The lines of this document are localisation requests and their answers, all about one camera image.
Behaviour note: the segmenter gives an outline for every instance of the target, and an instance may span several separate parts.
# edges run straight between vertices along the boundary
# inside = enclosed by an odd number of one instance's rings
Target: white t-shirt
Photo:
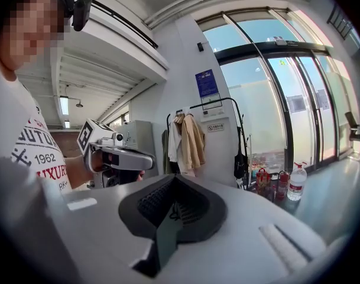
[[[71,191],[63,154],[47,129],[38,103],[17,79],[0,73],[0,157],[29,167],[37,176]]]

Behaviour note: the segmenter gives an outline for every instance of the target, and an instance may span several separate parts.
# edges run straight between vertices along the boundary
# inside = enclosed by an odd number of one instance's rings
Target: ceiling light
[[[67,96],[60,96],[60,107],[63,115],[69,115]]]

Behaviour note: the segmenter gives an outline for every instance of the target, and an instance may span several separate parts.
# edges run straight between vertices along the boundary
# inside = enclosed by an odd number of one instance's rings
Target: plastic water bottle
[[[302,162],[300,164],[294,164],[297,166],[297,168],[291,173],[287,197],[292,201],[298,201],[302,197],[304,183],[307,179],[307,172],[303,168],[303,164],[307,165],[307,163]]]

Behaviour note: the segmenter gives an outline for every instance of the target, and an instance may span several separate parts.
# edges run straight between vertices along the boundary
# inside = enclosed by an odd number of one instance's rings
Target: chair
[[[351,129],[351,133],[349,135],[349,141],[359,141],[360,142],[360,124],[356,123],[356,120],[353,117],[352,112],[346,112],[345,117],[348,120],[348,124]],[[360,147],[359,147],[359,157],[356,159],[352,156],[348,156],[351,159],[359,160],[360,159]]]

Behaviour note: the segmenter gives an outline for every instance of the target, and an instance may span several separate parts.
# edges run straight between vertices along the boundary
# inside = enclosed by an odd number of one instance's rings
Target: clothes rack
[[[237,110],[238,116],[239,116],[240,126],[241,126],[241,134],[243,136],[244,153],[245,153],[245,157],[248,158],[248,155],[247,155],[247,141],[245,139],[245,134],[244,134],[244,129],[243,129],[243,121],[242,121],[242,117],[240,115],[240,110],[239,110],[238,104],[236,103],[236,101],[234,99],[232,99],[230,97],[221,98],[221,99],[218,99],[218,100],[213,100],[213,101],[210,101],[210,102],[206,102],[206,103],[191,106],[189,109],[202,107],[204,105],[212,104],[212,103],[215,103],[215,102],[222,102],[224,100],[231,100],[233,103],[235,103],[236,110]],[[168,123],[169,117],[170,117],[170,114],[167,116],[167,129],[168,129],[168,132],[169,132],[169,123]],[[245,173],[247,174],[247,187],[248,187],[248,164],[246,165]]]

